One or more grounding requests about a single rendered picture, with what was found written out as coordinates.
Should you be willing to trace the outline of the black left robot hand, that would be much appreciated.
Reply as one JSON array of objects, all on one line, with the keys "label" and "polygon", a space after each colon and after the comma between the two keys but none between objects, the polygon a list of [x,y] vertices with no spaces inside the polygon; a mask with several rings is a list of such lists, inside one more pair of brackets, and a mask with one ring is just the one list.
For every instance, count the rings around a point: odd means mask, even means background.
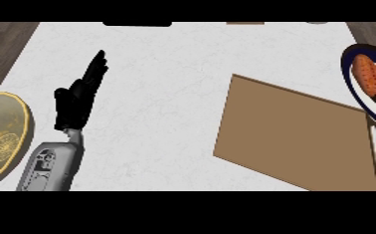
[{"label": "black left robot hand", "polygon": [[57,130],[66,130],[68,128],[82,130],[85,128],[108,69],[107,53],[101,50],[91,62],[83,78],[74,82],[68,89],[60,88],[55,91],[58,113],[55,122]]}]

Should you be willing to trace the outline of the gold rimmed plate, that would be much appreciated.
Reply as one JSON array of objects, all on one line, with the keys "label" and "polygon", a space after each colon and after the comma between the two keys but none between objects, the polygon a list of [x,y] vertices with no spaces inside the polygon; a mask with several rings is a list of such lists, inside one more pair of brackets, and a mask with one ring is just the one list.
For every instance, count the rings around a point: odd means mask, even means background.
[{"label": "gold rimmed plate", "polygon": [[0,181],[17,168],[35,137],[33,112],[23,99],[0,92]]}]

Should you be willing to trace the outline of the white tray with navy rim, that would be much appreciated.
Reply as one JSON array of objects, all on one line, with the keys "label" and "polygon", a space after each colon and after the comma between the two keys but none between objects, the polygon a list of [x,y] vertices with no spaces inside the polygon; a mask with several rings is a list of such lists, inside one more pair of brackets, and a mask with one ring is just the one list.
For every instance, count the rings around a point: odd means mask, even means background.
[{"label": "white tray with navy rim", "polygon": [[371,98],[365,94],[353,75],[353,61],[359,54],[366,55],[376,64],[376,46],[369,44],[355,44],[346,49],[341,56],[341,72],[346,85],[353,98],[366,113],[372,142],[372,154],[376,161],[376,97]]}]

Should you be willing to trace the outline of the orange sweet potato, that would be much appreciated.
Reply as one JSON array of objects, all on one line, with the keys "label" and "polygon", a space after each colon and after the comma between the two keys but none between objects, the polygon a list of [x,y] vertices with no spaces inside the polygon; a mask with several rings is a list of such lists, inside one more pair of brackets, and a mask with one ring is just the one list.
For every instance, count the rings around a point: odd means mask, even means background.
[{"label": "orange sweet potato", "polygon": [[372,59],[359,54],[353,61],[353,75],[365,94],[376,97],[376,64]]}]

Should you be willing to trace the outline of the black appliance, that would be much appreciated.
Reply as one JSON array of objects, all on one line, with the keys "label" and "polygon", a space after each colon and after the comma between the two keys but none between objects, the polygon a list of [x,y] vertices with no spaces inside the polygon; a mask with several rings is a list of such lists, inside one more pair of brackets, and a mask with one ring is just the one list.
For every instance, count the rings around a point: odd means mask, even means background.
[{"label": "black appliance", "polygon": [[173,22],[107,21],[104,24],[111,27],[170,27]]}]

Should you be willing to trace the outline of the brown cutting board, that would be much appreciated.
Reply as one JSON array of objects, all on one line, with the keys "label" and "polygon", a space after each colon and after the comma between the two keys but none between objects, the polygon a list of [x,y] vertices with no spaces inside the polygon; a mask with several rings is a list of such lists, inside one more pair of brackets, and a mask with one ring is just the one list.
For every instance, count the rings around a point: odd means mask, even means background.
[{"label": "brown cutting board", "polygon": [[375,190],[363,110],[235,75],[213,155],[307,190]]}]

